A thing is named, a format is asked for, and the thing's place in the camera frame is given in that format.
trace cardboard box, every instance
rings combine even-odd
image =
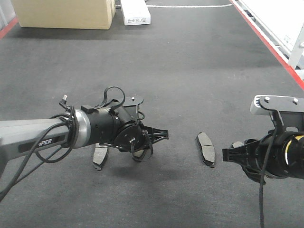
[[[124,25],[151,24],[151,15],[144,0],[120,0]]]
[[[22,27],[109,29],[115,0],[12,0]]]

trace silver arm segment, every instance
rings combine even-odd
[[[9,160],[27,155],[47,128],[61,122],[60,119],[0,121],[0,177]],[[35,151],[66,143],[68,135],[67,126],[52,129]]]

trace red floor stripe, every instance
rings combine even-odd
[[[11,20],[10,23],[0,31],[0,39],[2,39],[17,23],[17,18]]]
[[[279,56],[279,54],[276,52],[276,50],[267,42],[267,40],[263,37],[263,35],[253,26],[251,21],[249,21],[237,7],[236,7],[236,9],[242,15],[242,17],[245,19],[245,21],[248,23],[248,25],[252,28],[252,30],[254,30],[254,32],[257,34],[257,36],[263,41],[263,43],[266,45],[266,47],[276,57],[276,59],[282,64],[282,66],[285,68],[285,70],[294,78],[294,80],[297,82],[297,84],[304,90],[304,82],[299,77],[299,75],[296,73],[295,69],[293,69],[291,66],[289,66],[282,59],[282,57]]]

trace yellow component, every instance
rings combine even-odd
[[[296,140],[300,140],[300,139],[302,139],[303,137],[304,137],[304,135],[298,135],[298,136],[296,136],[295,138],[296,138]],[[285,153],[288,152],[288,148],[289,148],[289,146],[290,146],[290,144],[291,144],[291,141],[292,141],[292,140],[290,140],[290,141],[288,142],[288,144],[287,144],[287,146],[286,146],[286,148],[285,148]]]

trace white wall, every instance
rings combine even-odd
[[[15,17],[14,8],[10,0],[0,0],[0,29]]]
[[[304,24],[304,0],[241,0],[262,26],[291,51]]]

